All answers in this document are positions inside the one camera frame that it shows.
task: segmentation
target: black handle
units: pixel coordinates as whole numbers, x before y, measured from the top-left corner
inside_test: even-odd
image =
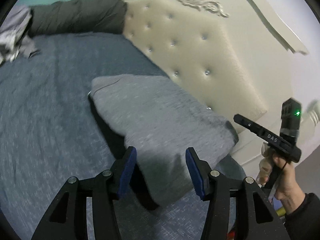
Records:
[[[282,169],[274,164],[268,182],[264,185],[264,187],[261,188],[262,191],[267,195],[267,197],[269,197],[273,185],[275,184],[276,180],[281,175],[281,173]]]

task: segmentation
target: gray bedspread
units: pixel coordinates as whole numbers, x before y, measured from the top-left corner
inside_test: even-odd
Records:
[[[90,93],[100,116],[137,149],[137,162],[153,199],[175,203],[193,189],[185,151],[193,147],[215,167],[238,142],[223,116],[197,101],[168,77],[97,77]]]
[[[121,35],[34,40],[39,55],[0,67],[0,208],[22,240],[31,239],[68,177],[90,178],[113,163],[90,111],[91,81],[104,75],[165,75]],[[217,169],[233,178],[244,176],[229,155]],[[200,239],[207,207],[194,191],[154,213],[130,191],[115,206],[123,240]]]

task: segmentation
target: gray pillow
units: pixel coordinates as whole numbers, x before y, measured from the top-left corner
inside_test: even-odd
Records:
[[[238,141],[226,118],[167,77],[98,77],[90,95],[104,121],[125,136],[126,147],[136,147],[151,196],[161,206],[193,188],[185,162],[188,147],[215,167]]]

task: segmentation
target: yellow object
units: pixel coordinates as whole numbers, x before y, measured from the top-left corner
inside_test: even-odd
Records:
[[[285,209],[284,207],[279,208],[276,213],[278,214],[279,217],[283,217],[285,215]]]

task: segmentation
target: cream upholstered headboard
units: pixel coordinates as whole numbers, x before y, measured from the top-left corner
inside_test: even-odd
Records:
[[[308,49],[267,0],[124,1],[124,35],[174,82],[230,121],[240,113],[279,132],[293,95],[290,54]],[[319,109],[303,113],[298,145],[313,136]],[[231,155],[255,177],[262,140],[233,125]]]
[[[169,0],[128,5],[124,36],[199,101],[232,120],[259,119],[267,107],[223,24]]]

